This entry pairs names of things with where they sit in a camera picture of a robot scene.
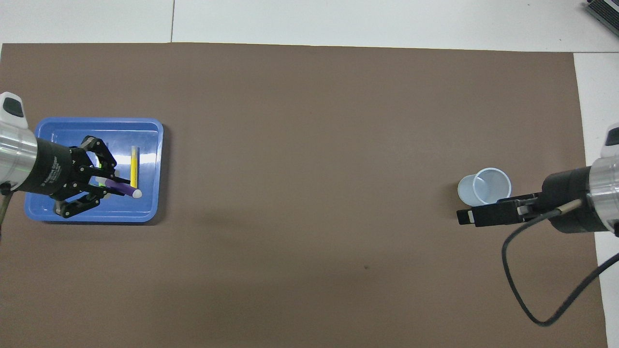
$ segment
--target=brown mat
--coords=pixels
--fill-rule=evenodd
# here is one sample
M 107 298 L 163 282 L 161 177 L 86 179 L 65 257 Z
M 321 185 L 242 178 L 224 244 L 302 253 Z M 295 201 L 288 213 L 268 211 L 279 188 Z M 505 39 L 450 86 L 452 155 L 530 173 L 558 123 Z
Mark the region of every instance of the brown mat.
M 3 347 L 602 347 L 599 283 L 551 328 L 501 267 L 513 227 L 457 224 L 464 176 L 513 194 L 584 165 L 572 55 L 310 46 L 4 45 L 47 116 L 165 125 L 160 214 L 51 225 L 9 207 Z M 595 267 L 549 224 L 510 255 L 547 318 Z

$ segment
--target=silver metal cylinder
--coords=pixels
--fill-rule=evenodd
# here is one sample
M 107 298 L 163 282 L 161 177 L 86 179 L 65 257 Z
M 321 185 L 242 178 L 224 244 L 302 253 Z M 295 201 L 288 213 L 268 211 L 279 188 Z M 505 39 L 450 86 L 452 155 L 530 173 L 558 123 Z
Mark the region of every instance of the silver metal cylinder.
M 0 123 L 0 183 L 15 188 L 26 180 L 37 160 L 37 140 L 28 129 Z
M 619 155 L 597 159 L 589 172 L 593 207 L 609 231 L 619 222 Z

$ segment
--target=plastic cup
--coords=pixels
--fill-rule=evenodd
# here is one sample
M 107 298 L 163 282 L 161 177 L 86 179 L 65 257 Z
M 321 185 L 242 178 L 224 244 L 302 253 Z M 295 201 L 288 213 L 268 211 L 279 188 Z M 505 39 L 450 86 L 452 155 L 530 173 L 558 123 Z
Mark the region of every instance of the plastic cup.
M 458 183 L 458 196 L 472 207 L 493 204 L 510 195 L 511 181 L 497 168 L 484 168 L 463 177 Z

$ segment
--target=blue plastic tray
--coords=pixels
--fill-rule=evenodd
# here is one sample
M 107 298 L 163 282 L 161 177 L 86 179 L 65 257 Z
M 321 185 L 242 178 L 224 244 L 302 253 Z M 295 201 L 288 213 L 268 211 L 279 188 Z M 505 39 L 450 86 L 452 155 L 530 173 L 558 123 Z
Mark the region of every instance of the blue plastic tray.
M 78 146 L 85 136 L 103 139 L 117 161 L 120 177 L 129 179 L 131 146 L 139 147 L 138 188 L 142 197 L 111 195 L 89 211 L 68 219 L 53 211 L 54 200 L 48 196 L 26 193 L 25 211 L 29 218 L 50 222 L 132 222 L 141 223 L 157 213 L 163 126 L 153 118 L 72 118 L 50 117 L 39 122 L 35 135 L 64 146 Z M 95 156 L 89 153 L 90 159 Z

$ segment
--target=white table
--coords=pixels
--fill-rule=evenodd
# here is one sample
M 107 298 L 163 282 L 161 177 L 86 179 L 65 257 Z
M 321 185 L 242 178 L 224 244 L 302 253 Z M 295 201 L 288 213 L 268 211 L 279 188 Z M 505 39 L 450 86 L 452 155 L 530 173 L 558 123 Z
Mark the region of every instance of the white table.
M 587 164 L 619 121 L 619 37 L 584 0 L 0 2 L 0 47 L 170 41 L 574 52 Z M 619 251 L 611 233 L 595 240 L 599 262 Z M 601 282 L 608 346 L 619 348 L 619 266 Z

